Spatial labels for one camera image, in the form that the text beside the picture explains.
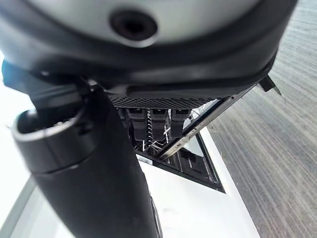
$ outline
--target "vent grille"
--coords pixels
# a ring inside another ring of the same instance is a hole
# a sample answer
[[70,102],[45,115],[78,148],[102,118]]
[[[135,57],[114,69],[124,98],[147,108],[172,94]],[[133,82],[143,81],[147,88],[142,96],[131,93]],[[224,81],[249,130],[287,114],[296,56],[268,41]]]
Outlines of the vent grille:
[[116,108],[143,108],[143,109],[193,109],[213,100],[212,98],[128,98],[120,95],[109,95]]

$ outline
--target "cylindrical handle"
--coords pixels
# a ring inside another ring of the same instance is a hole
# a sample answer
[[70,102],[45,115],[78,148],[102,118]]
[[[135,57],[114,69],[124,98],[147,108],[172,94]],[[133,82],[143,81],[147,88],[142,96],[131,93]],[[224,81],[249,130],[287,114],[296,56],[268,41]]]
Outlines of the cylindrical handle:
[[34,131],[32,120],[22,114],[12,133],[69,230],[78,238],[157,237],[145,176],[106,95],[94,93],[64,124]]

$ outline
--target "metal bracket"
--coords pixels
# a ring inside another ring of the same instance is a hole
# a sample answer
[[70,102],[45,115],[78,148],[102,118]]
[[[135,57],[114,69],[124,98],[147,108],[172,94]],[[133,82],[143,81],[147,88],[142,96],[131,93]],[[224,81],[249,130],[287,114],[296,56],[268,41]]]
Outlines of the metal bracket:
[[209,108],[196,118],[192,123],[190,123],[184,130],[181,138],[177,138],[159,151],[157,157],[164,160],[178,150],[180,150],[193,136],[195,136],[202,128],[216,119],[221,113],[227,110],[232,104],[238,101],[243,95],[249,92],[254,86],[242,91],[237,95],[232,95],[231,97],[217,100],[215,103],[211,104]]

